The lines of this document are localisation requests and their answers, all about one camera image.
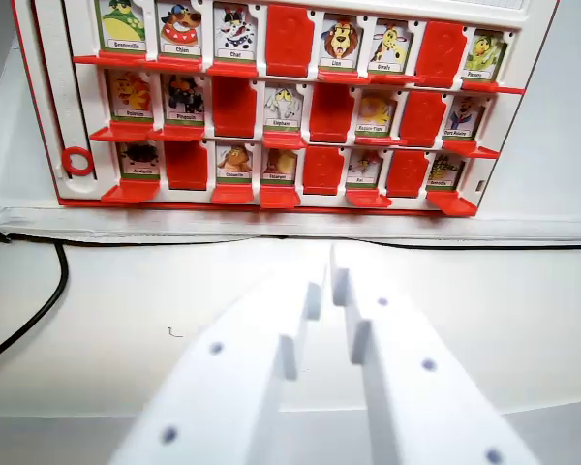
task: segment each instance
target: dog card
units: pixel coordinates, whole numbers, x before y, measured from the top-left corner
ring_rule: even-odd
[[[347,169],[347,188],[373,189],[379,182],[383,159],[377,150],[354,149]]]
[[[166,122],[204,126],[203,89],[199,77],[162,75]]]
[[[162,55],[198,58],[202,55],[201,14],[190,0],[157,2],[159,51]]]
[[[354,16],[326,14],[322,23],[319,69],[352,71],[357,66],[362,29]]]
[[[458,155],[439,153],[426,183],[427,191],[455,191],[465,167],[465,162]]]
[[[492,81],[504,60],[504,34],[477,29],[467,54],[463,79]]]
[[[405,72],[413,34],[404,21],[379,19],[370,49],[368,71],[375,74]]]
[[[252,182],[252,152],[245,144],[217,144],[215,147],[217,182],[250,184]]]
[[[107,93],[112,119],[153,121],[151,89],[146,73],[107,70]]]
[[[388,93],[367,91],[361,97],[355,133],[371,138],[389,136],[391,119],[396,110],[396,102]]]
[[[144,15],[134,0],[95,0],[102,50],[145,51]]]
[[[264,88],[265,131],[299,131],[303,96],[294,84],[269,84]]]
[[[478,98],[469,96],[456,97],[445,122],[443,139],[473,139],[483,112],[484,107],[480,104]]]
[[[213,4],[215,57],[224,61],[256,61],[257,22],[247,5]]]
[[[153,142],[118,142],[118,166],[124,179],[159,179],[159,156]]]

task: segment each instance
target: bear card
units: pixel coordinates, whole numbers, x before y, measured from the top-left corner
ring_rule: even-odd
[[[296,152],[283,148],[269,148],[263,156],[260,184],[292,186],[296,170]]]
[[[387,92],[368,90],[361,96],[355,133],[370,138],[386,138],[391,129],[391,120],[396,102]]]
[[[504,60],[504,34],[477,29],[465,60],[463,79],[493,81]]]
[[[299,131],[303,96],[294,84],[267,83],[264,88],[265,131]]]
[[[413,34],[404,21],[379,19],[370,49],[368,71],[375,74],[401,74],[409,57]]]
[[[247,5],[213,4],[215,58],[223,61],[256,61],[257,22]]]
[[[146,73],[106,70],[106,76],[112,119],[153,121],[151,89]]]
[[[215,146],[217,182],[250,184],[252,182],[252,152],[245,144],[220,144]]]
[[[353,149],[347,169],[347,188],[374,189],[379,182],[383,159],[377,150]]]
[[[190,0],[180,3],[157,2],[159,51],[166,56],[199,58],[202,55],[202,15]]]
[[[167,123],[204,126],[204,90],[200,77],[162,75],[164,116]]]
[[[322,23],[322,31],[319,69],[354,71],[362,34],[355,17],[328,13]]]
[[[118,166],[124,179],[159,179],[159,156],[153,142],[118,142]]]
[[[456,97],[445,121],[443,139],[472,140],[482,119],[484,106],[480,99],[469,96]]]
[[[426,182],[427,191],[455,191],[465,162],[458,155],[439,153]]]
[[[146,51],[144,15],[133,0],[95,0],[102,50]]]

